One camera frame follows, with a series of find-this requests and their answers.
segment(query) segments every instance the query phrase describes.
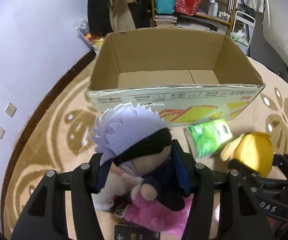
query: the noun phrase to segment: small bottle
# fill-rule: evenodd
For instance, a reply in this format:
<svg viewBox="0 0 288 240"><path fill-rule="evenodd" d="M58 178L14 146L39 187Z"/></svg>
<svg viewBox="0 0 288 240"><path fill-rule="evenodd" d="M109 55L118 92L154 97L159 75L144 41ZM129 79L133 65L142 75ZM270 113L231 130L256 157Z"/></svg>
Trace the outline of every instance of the small bottle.
<svg viewBox="0 0 288 240"><path fill-rule="evenodd" d="M217 16L217 11L219 10L219 4L218 3L215 3L214 4L214 12L213 12L213 16Z"/></svg>
<svg viewBox="0 0 288 240"><path fill-rule="evenodd" d="M215 5L215 0L210 0L210 4L208 5L208 15L210 16L213 16L214 5Z"/></svg>

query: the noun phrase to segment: yellow plush toy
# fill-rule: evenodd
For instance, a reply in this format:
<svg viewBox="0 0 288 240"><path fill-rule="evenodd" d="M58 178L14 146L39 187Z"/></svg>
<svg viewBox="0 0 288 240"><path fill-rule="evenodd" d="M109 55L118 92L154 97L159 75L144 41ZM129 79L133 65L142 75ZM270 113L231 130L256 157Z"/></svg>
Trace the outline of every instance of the yellow plush toy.
<svg viewBox="0 0 288 240"><path fill-rule="evenodd" d="M220 154L223 161L237 159L253 170L266 177L272 168L274 152L269 135L254 132L242 134L227 144Z"/></svg>

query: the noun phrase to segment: stack of books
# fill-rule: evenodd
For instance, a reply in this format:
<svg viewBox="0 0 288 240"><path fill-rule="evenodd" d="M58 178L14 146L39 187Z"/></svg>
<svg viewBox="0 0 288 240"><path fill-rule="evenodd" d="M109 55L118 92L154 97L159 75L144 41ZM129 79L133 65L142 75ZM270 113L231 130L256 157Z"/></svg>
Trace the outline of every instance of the stack of books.
<svg viewBox="0 0 288 240"><path fill-rule="evenodd" d="M154 20L156 22L156 27L175 27L177 16L157 14L154 17Z"/></svg>

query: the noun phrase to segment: green tissue package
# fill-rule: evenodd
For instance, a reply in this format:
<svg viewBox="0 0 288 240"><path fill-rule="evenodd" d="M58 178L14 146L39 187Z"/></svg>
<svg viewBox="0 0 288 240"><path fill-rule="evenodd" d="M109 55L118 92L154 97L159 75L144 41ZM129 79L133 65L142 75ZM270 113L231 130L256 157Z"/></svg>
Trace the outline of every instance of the green tissue package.
<svg viewBox="0 0 288 240"><path fill-rule="evenodd" d="M189 125L185 134L196 161L220 152L233 140L224 119Z"/></svg>

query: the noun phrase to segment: metal screw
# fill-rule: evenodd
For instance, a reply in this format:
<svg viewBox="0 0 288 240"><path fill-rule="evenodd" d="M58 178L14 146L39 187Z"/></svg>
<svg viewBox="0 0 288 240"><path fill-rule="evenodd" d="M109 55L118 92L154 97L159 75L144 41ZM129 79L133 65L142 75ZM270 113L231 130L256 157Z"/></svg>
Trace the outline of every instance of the metal screw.
<svg viewBox="0 0 288 240"><path fill-rule="evenodd" d="M54 175L55 175L55 171L50 170L50 171L48 171L48 172L46 173L46 175L47 175L48 177L54 176Z"/></svg>
<svg viewBox="0 0 288 240"><path fill-rule="evenodd" d="M233 176L237 176L237 175L238 175L238 171L237 171L237 170L231 170L231 174L232 174Z"/></svg>
<svg viewBox="0 0 288 240"><path fill-rule="evenodd" d="M80 168L81 168L82 170L87 170L87 169L89 168L89 164L88 164L88 163L83 163L83 164L80 166Z"/></svg>
<svg viewBox="0 0 288 240"><path fill-rule="evenodd" d="M204 167L205 167L205 165L203 164L203 163L196 163L195 164L195 167L197 168L197 169L203 169Z"/></svg>

